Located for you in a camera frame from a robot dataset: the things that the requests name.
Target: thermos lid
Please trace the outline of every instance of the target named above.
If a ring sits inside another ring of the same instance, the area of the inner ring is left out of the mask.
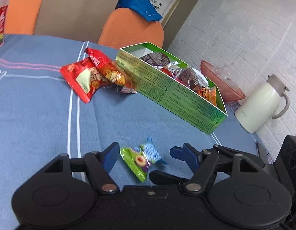
[[[290,91],[290,89],[275,74],[272,76],[268,75],[266,82],[269,83],[280,96],[282,96],[285,90]]]

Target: green cardboard box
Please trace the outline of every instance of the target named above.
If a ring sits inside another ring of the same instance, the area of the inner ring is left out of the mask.
[[[121,48],[116,56],[116,62],[133,80],[138,92],[204,133],[210,134],[228,116],[218,88],[216,88],[217,108],[191,89],[139,59],[153,52],[164,53],[170,61],[178,61],[181,68],[187,67],[186,63],[151,43]],[[211,80],[208,81],[209,87],[215,86]]]

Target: white wall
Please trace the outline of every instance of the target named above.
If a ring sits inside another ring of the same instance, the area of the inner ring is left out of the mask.
[[[193,66],[230,65],[246,96],[276,74],[291,106],[257,133],[274,158],[284,137],[296,134],[296,0],[199,0],[169,52]]]

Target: snack in box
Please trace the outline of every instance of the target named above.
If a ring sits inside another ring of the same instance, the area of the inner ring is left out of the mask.
[[[167,164],[153,145],[151,137],[135,148],[121,148],[120,155],[137,178],[144,182],[147,179],[148,168],[157,162]]]
[[[181,69],[177,61],[170,62],[168,56],[160,52],[149,53],[140,58],[149,65],[161,70],[184,86],[193,90],[213,105],[216,103],[216,87],[209,88],[209,82],[197,69],[187,67]]]
[[[115,61],[112,61],[103,52],[96,49],[88,47],[85,52],[89,55],[89,58],[92,60],[99,72],[110,82],[134,89],[132,80],[118,67]]]
[[[110,84],[89,58],[63,66],[60,72],[84,103],[91,100],[98,88]]]

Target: orange chair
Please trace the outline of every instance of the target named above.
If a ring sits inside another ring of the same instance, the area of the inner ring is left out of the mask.
[[[107,19],[98,44],[116,49],[150,42],[163,46],[164,31],[159,22],[147,22],[135,11],[118,8]]]
[[[32,35],[42,0],[9,0],[6,34]]]

